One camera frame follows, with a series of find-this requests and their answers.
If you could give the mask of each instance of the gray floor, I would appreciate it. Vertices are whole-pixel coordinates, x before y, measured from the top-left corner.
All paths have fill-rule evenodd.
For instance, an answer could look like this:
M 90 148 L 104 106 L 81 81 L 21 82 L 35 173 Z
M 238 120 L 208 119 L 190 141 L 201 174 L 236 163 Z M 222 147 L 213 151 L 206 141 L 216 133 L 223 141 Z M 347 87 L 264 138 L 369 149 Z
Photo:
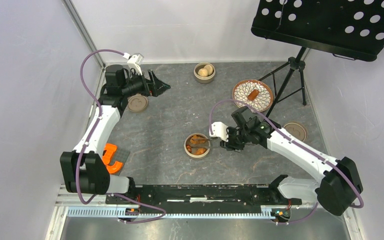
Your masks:
M 308 209 L 292 211 L 303 218 Z M 317 210 L 305 222 L 276 226 L 265 219 L 163 219 L 125 225 L 113 218 L 69 217 L 62 240 L 349 240 L 342 217 Z
M 108 142 L 130 151 L 120 176 L 133 177 L 136 184 L 210 184 L 210 183 L 270 183 L 280 174 L 310 178 L 303 169 L 285 157 L 261 146 L 247 146 L 242 153 L 213 148 L 203 160 L 191 160 L 183 149 L 186 137 L 192 133 L 208 136 L 209 114 L 215 103 L 232 98 L 236 83 L 259 79 L 282 62 L 215 63 L 216 77 L 209 84 L 200 84 L 193 75 L 194 63 L 143 65 L 171 85 L 163 95 L 149 98 L 149 107 L 142 113 L 126 111 L 114 127 Z M 276 73 L 279 89 L 289 68 Z M 272 90 L 273 81 L 264 81 Z M 284 96 L 300 87 L 295 72 Z M 308 129 L 310 146 L 325 152 L 312 105 L 296 93 L 280 102 L 270 118 L 281 125 L 289 121 L 303 123 Z M 233 103 L 220 105 L 213 121 L 234 125 L 230 116 L 237 107 Z

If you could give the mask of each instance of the tripod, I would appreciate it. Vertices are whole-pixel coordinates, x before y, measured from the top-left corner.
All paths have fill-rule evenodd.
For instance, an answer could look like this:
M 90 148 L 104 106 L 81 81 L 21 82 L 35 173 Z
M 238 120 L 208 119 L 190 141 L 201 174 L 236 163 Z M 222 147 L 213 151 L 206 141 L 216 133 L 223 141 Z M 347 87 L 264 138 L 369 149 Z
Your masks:
M 305 106 L 307 105 L 307 101 L 306 101 L 306 89 L 305 89 L 305 86 L 304 86 L 304 68 L 306 67 L 306 63 L 304 61 L 301 61 L 301 59 L 303 58 L 303 55 L 304 55 L 304 52 L 306 51 L 306 47 L 301 47 L 301 49 L 299 50 L 298 52 L 298 55 L 296 57 L 293 57 L 291 56 L 290 58 L 288 58 L 287 62 L 285 64 L 283 64 L 282 66 L 276 68 L 275 70 L 271 71 L 270 73 L 268 73 L 267 75 L 263 76 L 262 78 L 259 79 L 259 81 L 263 81 L 264 79 L 268 78 L 270 75 L 273 77 L 273 85 L 274 85 L 274 101 L 273 103 L 271 104 L 271 107 L 270 109 L 268 110 L 268 112 L 265 114 L 266 117 L 269 117 L 270 113 L 273 111 L 273 109 L 275 108 L 275 105 L 287 98 L 289 98 L 290 96 L 296 94 L 297 92 L 299 91 L 302 91 L 302 104 Z M 279 89 L 279 93 L 277 92 L 276 90 L 276 80 L 275 80 L 275 73 L 278 72 L 279 70 L 283 69 L 284 67 L 288 66 L 289 65 L 289 72 L 287 73 L 283 83 L 282 83 L 282 86 L 280 86 L 280 89 Z M 295 90 L 294 92 L 292 92 L 291 94 L 285 96 L 284 98 L 281 99 L 281 95 L 282 93 L 284 92 L 286 86 L 288 85 L 288 82 L 289 80 L 291 79 L 292 77 L 292 74 L 295 72 L 295 70 L 299 71 L 299 75 L 300 75 L 300 78 L 301 78 L 301 87 L 297 90 Z

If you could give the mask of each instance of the floral pattern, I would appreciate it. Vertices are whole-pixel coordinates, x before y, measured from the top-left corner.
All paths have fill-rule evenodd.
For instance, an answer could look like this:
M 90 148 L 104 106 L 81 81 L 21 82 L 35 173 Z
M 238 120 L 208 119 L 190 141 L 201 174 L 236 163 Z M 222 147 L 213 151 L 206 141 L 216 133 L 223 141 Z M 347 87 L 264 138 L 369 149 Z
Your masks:
M 253 101 L 250 101 L 248 99 L 248 95 L 250 95 L 254 89 L 257 89 L 259 93 Z M 270 105 L 272 99 L 269 90 L 264 85 L 260 84 L 260 82 L 254 81 L 245 81 L 244 83 L 238 85 L 233 92 L 233 98 L 251 105 L 259 112 L 264 111 Z M 238 107 L 244 106 L 241 103 L 236 103 L 236 105 Z

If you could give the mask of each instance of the perforated black panel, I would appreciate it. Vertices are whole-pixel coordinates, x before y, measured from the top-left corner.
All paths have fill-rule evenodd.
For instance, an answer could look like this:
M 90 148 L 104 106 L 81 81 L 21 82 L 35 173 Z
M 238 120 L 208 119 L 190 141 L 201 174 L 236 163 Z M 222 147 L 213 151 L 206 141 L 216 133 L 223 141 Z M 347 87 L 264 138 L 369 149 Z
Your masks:
M 251 31 L 371 62 L 384 48 L 384 0 L 260 0 Z

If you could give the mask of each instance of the marble surface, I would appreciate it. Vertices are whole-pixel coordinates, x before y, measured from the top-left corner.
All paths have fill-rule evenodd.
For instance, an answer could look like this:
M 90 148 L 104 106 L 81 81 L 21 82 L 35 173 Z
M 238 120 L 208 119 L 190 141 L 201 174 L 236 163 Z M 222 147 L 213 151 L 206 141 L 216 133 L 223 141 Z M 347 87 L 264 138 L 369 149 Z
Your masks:
M 125 111 L 115 125 L 108 142 L 130 151 L 120 176 L 133 177 L 136 184 L 211 184 L 211 183 L 270 183 L 280 174 L 296 178 L 311 178 L 303 169 L 285 157 L 261 146 L 247 146 L 242 153 L 212 148 L 202 160 L 190 159 L 183 148 L 192 133 L 208 136 L 210 110 L 220 100 L 232 98 L 238 82 L 259 79 L 283 62 L 225 62 L 214 63 L 213 82 L 195 81 L 196 64 L 150 64 L 142 69 L 153 69 L 156 76 L 171 85 L 171 89 L 155 98 L 149 97 L 149 107 L 142 113 Z M 279 89 L 289 68 L 277 72 Z M 274 93 L 271 77 L 263 81 Z M 300 87 L 296 71 L 283 96 Z M 213 122 L 222 121 L 236 126 L 232 117 L 238 107 L 232 102 L 220 105 L 213 114 Z M 278 103 L 270 119 L 282 126 L 289 121 L 300 122 L 308 130 L 308 145 L 326 152 L 312 104 L 302 105 L 301 93 Z

